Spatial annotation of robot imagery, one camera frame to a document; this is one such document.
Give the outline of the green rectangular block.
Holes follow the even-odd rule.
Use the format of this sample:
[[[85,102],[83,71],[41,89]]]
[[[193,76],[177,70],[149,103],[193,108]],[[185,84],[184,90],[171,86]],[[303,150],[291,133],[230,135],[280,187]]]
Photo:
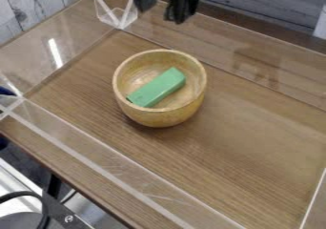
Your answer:
[[[139,107],[153,107],[169,94],[176,92],[185,84],[183,72],[172,67],[152,81],[135,90],[125,100]]]

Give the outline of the brown wooden bowl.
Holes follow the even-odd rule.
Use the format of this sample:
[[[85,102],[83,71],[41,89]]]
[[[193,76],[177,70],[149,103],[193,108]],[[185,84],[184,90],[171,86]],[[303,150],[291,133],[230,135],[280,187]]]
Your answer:
[[[184,86],[155,106],[143,108],[125,98],[152,79],[175,67],[184,75]],[[112,76],[112,89],[121,112],[139,124],[163,128],[184,122],[199,110],[207,86],[200,61],[189,54],[167,49],[148,50],[129,56]]]

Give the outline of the blue object at left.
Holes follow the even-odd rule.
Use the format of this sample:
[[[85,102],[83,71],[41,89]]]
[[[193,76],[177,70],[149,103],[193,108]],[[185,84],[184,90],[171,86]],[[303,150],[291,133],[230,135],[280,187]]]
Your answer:
[[[0,94],[1,95],[8,95],[8,96],[16,96],[16,94],[9,89],[6,89],[2,86],[0,86]]]

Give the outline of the black table leg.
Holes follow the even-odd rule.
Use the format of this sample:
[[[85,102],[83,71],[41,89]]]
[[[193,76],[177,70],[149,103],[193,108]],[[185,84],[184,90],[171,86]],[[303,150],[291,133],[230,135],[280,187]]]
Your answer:
[[[60,181],[60,179],[55,175],[51,175],[49,181],[48,181],[48,186],[46,186],[46,194],[49,196],[52,196],[55,199],[59,198],[61,184],[63,184],[63,182]]]

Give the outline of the clear acrylic corner bracket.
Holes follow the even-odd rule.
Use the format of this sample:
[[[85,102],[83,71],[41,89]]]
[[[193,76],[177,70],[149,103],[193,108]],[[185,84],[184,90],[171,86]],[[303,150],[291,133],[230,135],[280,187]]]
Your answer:
[[[137,20],[139,12],[133,0],[127,0],[124,9],[111,9],[104,0],[93,1],[99,21],[115,29],[124,30]]]

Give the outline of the clear acrylic tray wall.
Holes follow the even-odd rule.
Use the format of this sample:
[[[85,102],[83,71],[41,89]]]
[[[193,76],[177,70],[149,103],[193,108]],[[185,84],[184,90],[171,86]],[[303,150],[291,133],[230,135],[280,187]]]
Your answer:
[[[161,15],[119,30],[80,0],[1,46],[0,134],[135,228],[326,229],[326,43]],[[129,120],[112,89],[159,48],[207,72],[199,111],[165,129]]]

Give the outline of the black metal bracket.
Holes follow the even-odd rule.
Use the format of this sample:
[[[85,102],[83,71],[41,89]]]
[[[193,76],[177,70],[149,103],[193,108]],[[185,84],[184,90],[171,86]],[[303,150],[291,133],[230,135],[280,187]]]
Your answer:
[[[41,229],[95,229],[52,196],[42,194],[41,198],[48,208]]]

